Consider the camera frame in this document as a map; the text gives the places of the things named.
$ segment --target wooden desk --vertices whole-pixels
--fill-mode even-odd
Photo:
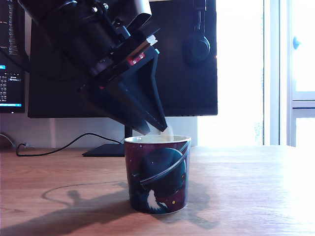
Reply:
[[[191,150],[189,203],[144,215],[123,158],[1,155],[1,236],[315,235],[315,154],[293,147]]]

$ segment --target mug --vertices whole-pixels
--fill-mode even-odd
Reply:
[[[191,138],[139,136],[125,139],[129,200],[146,214],[174,213],[187,204]]]

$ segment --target monitor stand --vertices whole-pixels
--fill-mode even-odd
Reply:
[[[125,138],[132,137],[132,129],[125,126]],[[83,156],[125,156],[124,144],[104,144],[82,154]]]

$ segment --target monitor screen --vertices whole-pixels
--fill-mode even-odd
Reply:
[[[19,7],[19,27],[23,36],[19,40],[25,42],[24,10]],[[0,1],[0,48],[12,59],[19,61],[16,38],[12,25],[13,2]],[[0,113],[25,112],[24,71],[10,62],[0,53]]]
[[[154,45],[160,52],[156,82],[166,116],[217,115],[217,37],[215,0],[208,0],[205,36],[210,42],[208,58],[198,65],[186,65],[183,43],[193,32],[192,0],[151,2],[152,20],[160,30]],[[32,24],[31,60],[45,71],[31,75],[29,117],[79,118],[102,117],[85,105],[78,93],[83,78],[62,53],[50,47],[40,29]]]

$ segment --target headphones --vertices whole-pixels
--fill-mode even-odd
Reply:
[[[210,43],[205,36],[205,11],[207,0],[193,0],[194,31],[184,41],[183,52],[186,64],[205,61],[210,53]]]

